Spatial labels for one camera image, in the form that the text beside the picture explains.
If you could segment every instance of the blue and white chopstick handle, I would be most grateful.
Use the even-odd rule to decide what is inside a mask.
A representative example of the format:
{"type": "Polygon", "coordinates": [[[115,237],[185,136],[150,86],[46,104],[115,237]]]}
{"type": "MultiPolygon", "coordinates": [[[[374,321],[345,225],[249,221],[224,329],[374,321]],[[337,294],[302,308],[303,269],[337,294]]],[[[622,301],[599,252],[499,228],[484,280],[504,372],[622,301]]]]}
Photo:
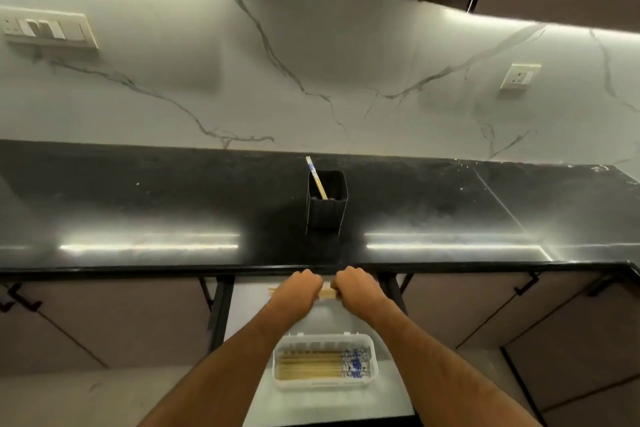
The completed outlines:
{"type": "Polygon", "coordinates": [[[320,196],[323,199],[329,199],[324,192],[324,187],[322,187],[322,183],[320,182],[320,178],[318,177],[318,173],[316,172],[316,168],[314,167],[314,163],[311,162],[311,157],[307,156],[307,164],[309,165],[309,170],[311,171],[311,175],[314,177],[314,181],[316,181],[316,186],[318,187],[318,191],[320,191],[320,196]]]}

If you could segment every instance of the white marble backsplash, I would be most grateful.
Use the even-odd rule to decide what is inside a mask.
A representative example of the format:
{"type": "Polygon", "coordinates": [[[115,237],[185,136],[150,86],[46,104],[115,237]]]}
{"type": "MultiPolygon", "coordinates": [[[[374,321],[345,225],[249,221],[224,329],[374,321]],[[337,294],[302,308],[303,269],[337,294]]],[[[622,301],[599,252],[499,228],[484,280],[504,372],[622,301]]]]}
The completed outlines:
{"type": "Polygon", "coordinates": [[[618,165],[640,178],[640,35],[417,0],[0,0],[99,51],[0,44],[0,138],[618,165]],[[538,63],[526,92],[500,92],[538,63]]]}

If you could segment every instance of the beige tile floor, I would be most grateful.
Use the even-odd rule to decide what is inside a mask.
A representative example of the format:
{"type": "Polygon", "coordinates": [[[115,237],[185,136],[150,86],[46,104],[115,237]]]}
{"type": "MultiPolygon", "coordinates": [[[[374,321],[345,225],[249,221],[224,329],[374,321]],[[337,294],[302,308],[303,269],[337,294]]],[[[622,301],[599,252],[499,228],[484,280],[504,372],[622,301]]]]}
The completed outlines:
{"type": "MultiPolygon", "coordinates": [[[[529,408],[498,350],[462,351],[461,355],[529,408]]],[[[189,368],[176,366],[0,378],[0,425],[133,427],[189,368]]]]}

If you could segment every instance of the person's left hand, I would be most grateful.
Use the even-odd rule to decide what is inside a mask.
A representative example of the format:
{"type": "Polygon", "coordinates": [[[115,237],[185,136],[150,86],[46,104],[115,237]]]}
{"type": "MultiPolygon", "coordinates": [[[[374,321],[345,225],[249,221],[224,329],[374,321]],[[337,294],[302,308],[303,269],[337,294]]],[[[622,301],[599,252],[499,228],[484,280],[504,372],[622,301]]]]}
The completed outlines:
{"type": "Polygon", "coordinates": [[[323,284],[322,277],[309,269],[295,272],[280,284],[268,306],[282,318],[285,330],[309,313],[323,284]]]}

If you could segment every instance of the forearm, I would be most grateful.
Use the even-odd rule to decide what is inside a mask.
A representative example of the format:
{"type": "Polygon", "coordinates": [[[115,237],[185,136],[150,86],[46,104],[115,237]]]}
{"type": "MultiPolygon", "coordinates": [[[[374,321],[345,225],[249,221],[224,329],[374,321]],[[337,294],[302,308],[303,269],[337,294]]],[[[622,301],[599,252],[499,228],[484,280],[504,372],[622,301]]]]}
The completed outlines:
{"type": "Polygon", "coordinates": [[[475,368],[422,331],[390,300],[371,316],[425,425],[539,426],[475,368]]]}
{"type": "Polygon", "coordinates": [[[289,328],[267,304],[233,337],[192,369],[140,427],[240,427],[269,356],[289,328]]]}

